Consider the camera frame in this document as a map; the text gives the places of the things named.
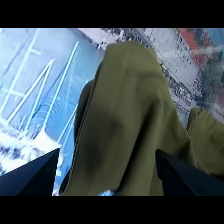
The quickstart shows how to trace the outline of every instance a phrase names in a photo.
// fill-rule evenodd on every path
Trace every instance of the green cloth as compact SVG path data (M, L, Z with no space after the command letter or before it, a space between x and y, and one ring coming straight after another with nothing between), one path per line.
M163 195L156 172L157 149L208 173L211 165L212 174L220 174L222 169L213 164L219 161L224 167L223 147L209 138L200 144L207 126L201 124L203 118L197 119L197 113L192 114L188 134L153 49L137 42L109 45L95 79L81 93L76 153L61 195L97 195L106 190L115 195Z

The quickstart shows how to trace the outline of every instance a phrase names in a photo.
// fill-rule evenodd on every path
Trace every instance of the green jacket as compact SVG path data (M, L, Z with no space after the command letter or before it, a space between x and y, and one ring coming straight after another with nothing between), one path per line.
M221 175L223 132L223 125L204 111L193 111L188 131L184 129L153 49L136 42L111 44L79 100L76 153L61 195L106 190L115 195L163 195L157 149Z

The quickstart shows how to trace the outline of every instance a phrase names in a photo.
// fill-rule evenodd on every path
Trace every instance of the person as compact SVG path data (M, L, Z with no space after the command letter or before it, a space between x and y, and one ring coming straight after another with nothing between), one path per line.
M80 95L75 153L60 195L163 195L157 149L222 177L223 135L223 124L200 108L183 127L154 49L134 41L108 45Z

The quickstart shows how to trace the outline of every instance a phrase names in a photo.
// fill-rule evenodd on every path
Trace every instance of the dark fabric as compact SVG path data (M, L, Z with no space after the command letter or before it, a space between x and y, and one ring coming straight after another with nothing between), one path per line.
M207 154L194 147L200 144L195 116L188 123L190 135L181 124L153 49L136 42L109 45L79 104L84 106L77 111L76 153L61 195L97 195L106 190L115 195L163 195L156 172L157 149L193 166L210 159L202 159ZM207 144L212 153L215 145ZM214 161L220 153L221 148L213 154Z

